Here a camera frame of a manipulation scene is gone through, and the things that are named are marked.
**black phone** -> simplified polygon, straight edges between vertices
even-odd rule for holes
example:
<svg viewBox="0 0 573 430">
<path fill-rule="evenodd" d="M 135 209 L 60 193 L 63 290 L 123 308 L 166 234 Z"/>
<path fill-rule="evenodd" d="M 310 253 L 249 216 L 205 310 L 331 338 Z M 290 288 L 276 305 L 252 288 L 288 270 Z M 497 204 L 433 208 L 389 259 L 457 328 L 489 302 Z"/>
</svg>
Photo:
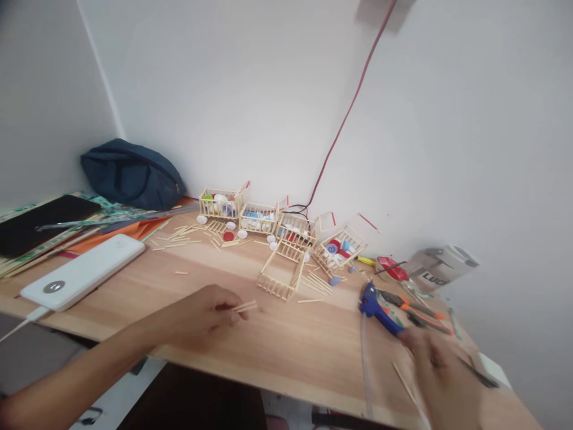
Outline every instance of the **black phone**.
<svg viewBox="0 0 573 430">
<path fill-rule="evenodd" d="M 0 256 L 16 258 L 49 241 L 67 228 L 36 231 L 36 227 L 81 221 L 101 206 L 80 197 L 65 195 L 0 223 Z"/>
</svg>

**hand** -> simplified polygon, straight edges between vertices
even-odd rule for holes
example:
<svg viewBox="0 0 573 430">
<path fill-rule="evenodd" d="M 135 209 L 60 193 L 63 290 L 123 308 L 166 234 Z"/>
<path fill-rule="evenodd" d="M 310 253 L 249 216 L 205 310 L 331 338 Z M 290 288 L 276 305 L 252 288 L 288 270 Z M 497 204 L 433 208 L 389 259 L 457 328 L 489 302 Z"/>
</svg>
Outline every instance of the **hand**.
<svg viewBox="0 0 573 430">
<path fill-rule="evenodd" d="M 481 387 L 436 333 L 409 328 L 401 335 L 414 354 L 416 375 L 435 430 L 478 430 Z"/>
<path fill-rule="evenodd" d="M 188 340 L 218 327 L 234 325 L 241 318 L 248 320 L 248 312 L 239 314 L 230 310 L 241 303 L 241 298 L 232 291 L 208 285 L 143 318 L 135 326 L 148 345 Z"/>
</svg>

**wooden desk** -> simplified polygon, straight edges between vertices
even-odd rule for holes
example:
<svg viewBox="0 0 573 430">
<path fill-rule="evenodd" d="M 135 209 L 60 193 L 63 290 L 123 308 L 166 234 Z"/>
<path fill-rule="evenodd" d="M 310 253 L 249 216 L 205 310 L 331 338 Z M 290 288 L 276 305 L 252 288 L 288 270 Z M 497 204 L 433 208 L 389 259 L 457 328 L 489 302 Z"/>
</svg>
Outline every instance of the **wooden desk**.
<svg viewBox="0 0 573 430">
<path fill-rule="evenodd" d="M 179 215 L 155 237 L 166 237 L 176 227 L 194 223 L 195 214 Z M 336 286 L 334 295 L 328 298 L 301 285 L 298 294 L 285 303 L 254 285 L 270 255 L 268 247 L 251 241 L 241 247 L 221 249 L 219 253 L 202 231 L 191 236 L 203 243 L 153 252 L 149 249 L 153 247 L 151 242 L 147 241 L 148 249 L 97 291 L 68 311 L 43 319 L 40 324 L 101 341 L 204 285 L 219 284 L 235 291 L 244 301 L 257 300 L 259 308 L 251 312 L 250 321 L 192 345 L 162 346 L 154 355 L 365 417 L 358 311 L 358 300 L 365 285 L 362 275 L 359 272 L 346 274 L 348 280 Z M 262 235 L 251 234 L 249 238 L 264 241 Z M 19 291 L 66 262 L 67 259 L 56 257 L 13 279 L 3 280 L 0 311 L 25 317 L 36 305 L 24 298 L 16 299 Z M 279 264 L 276 270 L 278 275 L 288 278 L 292 267 L 287 263 Z M 190 274 L 176 275 L 174 271 Z M 320 270 L 315 274 L 325 276 Z M 378 277 L 374 282 L 380 288 L 403 294 L 400 287 Z M 308 298 L 325 300 L 296 302 Z M 440 300 L 430 300 L 428 304 L 447 314 Z M 405 324 L 409 323 L 403 315 L 401 318 Z M 392 361 L 396 362 L 409 386 L 415 387 L 413 363 L 405 348 L 373 318 L 367 320 L 366 336 L 374 419 L 398 428 L 423 429 L 416 408 L 392 367 Z M 463 339 L 461 348 L 466 351 L 475 348 L 466 333 Z M 511 390 L 483 390 L 483 429 L 540 428 Z M 416 388 L 414 391 L 421 398 Z"/>
</svg>

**clear plastic tube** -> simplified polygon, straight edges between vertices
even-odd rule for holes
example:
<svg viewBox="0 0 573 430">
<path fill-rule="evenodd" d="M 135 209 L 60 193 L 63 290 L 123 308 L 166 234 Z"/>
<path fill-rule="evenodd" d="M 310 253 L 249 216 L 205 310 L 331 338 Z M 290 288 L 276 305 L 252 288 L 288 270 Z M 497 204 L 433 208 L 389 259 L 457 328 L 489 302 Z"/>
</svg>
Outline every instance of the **clear plastic tube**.
<svg viewBox="0 0 573 430">
<path fill-rule="evenodd" d="M 370 378 L 368 377 L 368 365 L 366 363 L 366 314 L 362 314 L 360 328 L 360 340 L 362 344 L 362 372 L 364 373 L 364 391 L 366 393 L 366 412 L 368 419 L 373 420 L 372 400 L 370 399 Z"/>
</svg>

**navy blue bag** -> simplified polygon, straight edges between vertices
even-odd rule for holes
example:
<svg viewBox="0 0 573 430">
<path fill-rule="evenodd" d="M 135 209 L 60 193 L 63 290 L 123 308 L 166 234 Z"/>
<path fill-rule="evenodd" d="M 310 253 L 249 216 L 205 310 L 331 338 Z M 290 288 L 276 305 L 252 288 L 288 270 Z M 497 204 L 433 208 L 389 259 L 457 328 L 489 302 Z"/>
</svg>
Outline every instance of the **navy blue bag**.
<svg viewBox="0 0 573 430">
<path fill-rule="evenodd" d="M 167 210 L 185 192 L 179 172 L 163 155 L 123 139 L 113 139 L 81 156 L 91 187 L 110 201 L 143 209 Z"/>
</svg>

